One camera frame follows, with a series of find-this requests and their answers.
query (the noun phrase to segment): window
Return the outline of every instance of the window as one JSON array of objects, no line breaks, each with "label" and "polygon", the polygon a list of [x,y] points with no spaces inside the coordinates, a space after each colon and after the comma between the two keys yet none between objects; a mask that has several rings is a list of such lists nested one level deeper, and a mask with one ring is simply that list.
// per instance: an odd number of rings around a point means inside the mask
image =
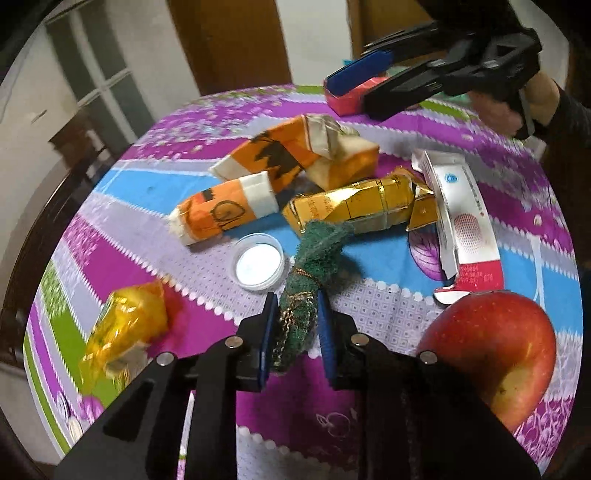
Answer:
[{"label": "window", "polygon": [[46,28],[78,106],[118,157],[154,118],[125,63],[105,0],[78,4],[49,20]]}]

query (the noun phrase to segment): human hand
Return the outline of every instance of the human hand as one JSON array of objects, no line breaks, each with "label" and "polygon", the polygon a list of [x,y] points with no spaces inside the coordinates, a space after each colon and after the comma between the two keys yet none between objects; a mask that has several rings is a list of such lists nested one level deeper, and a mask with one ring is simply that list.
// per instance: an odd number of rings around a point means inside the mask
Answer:
[{"label": "human hand", "polygon": [[[498,134],[514,137],[523,125],[521,115],[511,110],[507,103],[498,102],[485,93],[468,92],[468,95],[480,120]],[[525,85],[525,98],[530,104],[532,118],[547,126],[558,108],[560,91],[554,80],[544,72],[538,72]]]}]

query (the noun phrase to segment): wooden door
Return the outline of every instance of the wooden door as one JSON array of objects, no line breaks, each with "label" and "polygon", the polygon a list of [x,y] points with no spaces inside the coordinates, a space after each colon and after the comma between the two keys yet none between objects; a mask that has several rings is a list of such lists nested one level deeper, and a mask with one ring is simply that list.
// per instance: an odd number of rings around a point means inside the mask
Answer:
[{"label": "wooden door", "polygon": [[363,45],[431,20],[416,0],[348,0],[348,6],[356,56],[363,50]]},{"label": "wooden door", "polygon": [[290,83],[274,0],[168,0],[202,95]]}]

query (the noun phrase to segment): white wall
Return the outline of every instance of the white wall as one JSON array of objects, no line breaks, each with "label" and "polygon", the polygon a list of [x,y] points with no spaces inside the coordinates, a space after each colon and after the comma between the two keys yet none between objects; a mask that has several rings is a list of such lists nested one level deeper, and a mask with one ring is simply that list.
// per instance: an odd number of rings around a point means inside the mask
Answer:
[{"label": "white wall", "polygon": [[519,20],[525,27],[536,30],[542,52],[540,63],[542,69],[556,82],[564,87],[569,72],[569,42],[544,11],[534,5],[531,0],[509,0]]},{"label": "white wall", "polygon": [[321,85],[350,60],[346,0],[275,0],[291,78],[297,85]]},{"label": "white wall", "polygon": [[[76,100],[61,73],[44,28],[36,33],[30,51],[12,86],[0,123],[0,302],[20,247],[7,252],[15,233],[21,242],[51,192],[66,173],[49,139],[76,113]],[[33,121],[42,112],[44,115]],[[43,183],[46,195],[34,194]],[[38,198],[29,205],[32,198]]]},{"label": "white wall", "polygon": [[106,0],[106,8],[154,119],[199,98],[165,0]]}]

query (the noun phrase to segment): yellow wrapped package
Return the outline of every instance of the yellow wrapped package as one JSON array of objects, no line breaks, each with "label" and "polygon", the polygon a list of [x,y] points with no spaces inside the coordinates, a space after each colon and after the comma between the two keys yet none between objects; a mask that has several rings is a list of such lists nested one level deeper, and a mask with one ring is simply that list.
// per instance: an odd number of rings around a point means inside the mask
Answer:
[{"label": "yellow wrapped package", "polygon": [[101,377],[122,390],[147,365],[146,347],[168,329],[160,281],[115,290],[100,312],[80,361],[80,393],[92,392]]},{"label": "yellow wrapped package", "polygon": [[364,180],[328,192],[298,195],[282,211],[297,235],[311,220],[346,222],[355,233],[407,223],[407,231],[437,222],[437,200],[414,173],[397,167],[384,178]]}]

